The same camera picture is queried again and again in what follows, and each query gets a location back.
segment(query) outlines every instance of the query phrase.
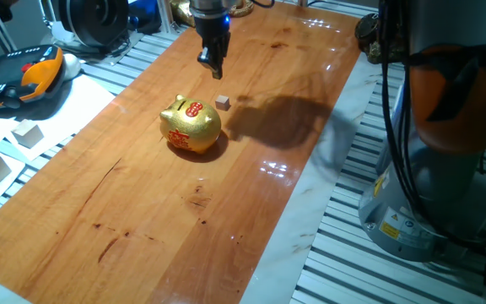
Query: piggy bank ear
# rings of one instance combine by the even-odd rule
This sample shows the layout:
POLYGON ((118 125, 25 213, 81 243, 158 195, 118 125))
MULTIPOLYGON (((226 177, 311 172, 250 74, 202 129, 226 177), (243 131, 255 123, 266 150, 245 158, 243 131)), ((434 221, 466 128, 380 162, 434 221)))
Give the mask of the piggy bank ear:
POLYGON ((172 118, 173 113, 169 110, 164 110, 160 113, 160 119, 164 121, 169 121, 172 118))

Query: yellow warning label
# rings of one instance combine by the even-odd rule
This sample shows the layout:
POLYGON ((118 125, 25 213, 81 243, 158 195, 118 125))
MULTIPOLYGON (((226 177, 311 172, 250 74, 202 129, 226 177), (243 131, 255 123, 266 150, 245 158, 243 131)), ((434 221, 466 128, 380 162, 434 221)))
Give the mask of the yellow warning label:
POLYGON ((386 222, 381 223, 380 230, 395 240, 398 238, 399 230, 386 222))
POLYGON ((378 177, 378 179, 376 180, 376 182, 375 182, 375 193, 374 193, 375 197, 376 197, 376 195, 378 195, 378 192, 380 191, 381 184, 383 182, 384 182, 384 176, 383 175, 378 177))

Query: golden piggy bank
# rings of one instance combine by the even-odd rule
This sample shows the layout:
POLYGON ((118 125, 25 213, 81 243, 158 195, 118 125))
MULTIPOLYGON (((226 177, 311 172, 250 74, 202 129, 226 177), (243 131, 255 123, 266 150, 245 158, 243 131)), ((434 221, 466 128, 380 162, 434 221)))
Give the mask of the golden piggy bank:
POLYGON ((175 97, 160 113, 160 132, 175 147, 202 154, 220 134, 220 117, 210 105, 199 100, 175 97))

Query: wood grain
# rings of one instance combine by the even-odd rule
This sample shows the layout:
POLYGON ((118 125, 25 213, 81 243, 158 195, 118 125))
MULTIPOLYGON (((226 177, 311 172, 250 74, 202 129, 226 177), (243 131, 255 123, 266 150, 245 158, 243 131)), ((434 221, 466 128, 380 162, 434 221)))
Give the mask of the wood grain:
POLYGON ((0 283, 33 303, 237 302, 359 55, 356 22, 256 8, 232 21, 221 81, 187 30, 0 209, 0 283), (177 94, 231 99, 203 156, 160 134, 177 94))

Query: red label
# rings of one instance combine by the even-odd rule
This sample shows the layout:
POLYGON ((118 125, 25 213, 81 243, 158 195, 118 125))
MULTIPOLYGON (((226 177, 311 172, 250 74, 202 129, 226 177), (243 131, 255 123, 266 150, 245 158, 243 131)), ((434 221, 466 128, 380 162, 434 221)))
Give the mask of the red label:
POLYGON ((186 141, 189 136, 183 133, 179 133, 179 130, 168 132, 168 140, 178 148, 189 149, 189 143, 186 141))
POLYGON ((188 109, 186 109, 185 114, 188 117, 195 117, 198 115, 198 112, 203 109, 203 105, 199 102, 192 102, 191 106, 189 106, 188 109))

